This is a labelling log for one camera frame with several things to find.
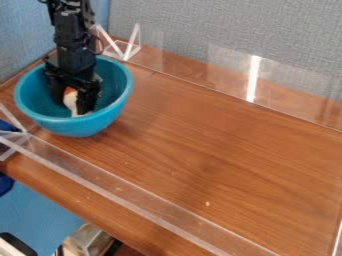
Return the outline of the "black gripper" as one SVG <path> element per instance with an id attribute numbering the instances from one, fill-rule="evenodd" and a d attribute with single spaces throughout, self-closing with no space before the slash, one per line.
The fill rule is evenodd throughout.
<path id="1" fill-rule="evenodd" d="M 95 71 L 99 40 L 101 38 L 93 33 L 73 39 L 58 36 L 57 55 L 45 57 L 45 75 L 53 100 L 57 104 L 62 104 L 66 88 L 75 88 L 79 115 L 95 109 L 101 94 L 102 78 Z"/>

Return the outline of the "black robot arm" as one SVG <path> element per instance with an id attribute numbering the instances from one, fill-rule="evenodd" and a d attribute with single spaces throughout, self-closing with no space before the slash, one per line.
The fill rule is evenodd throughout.
<path id="1" fill-rule="evenodd" d="M 57 55 L 45 57 L 45 75 L 53 100 L 65 104 L 71 116 L 94 111 L 102 92 L 103 79 L 95 72 L 97 42 L 93 33 L 95 12 L 90 0 L 38 0 L 47 5 L 55 27 Z"/>

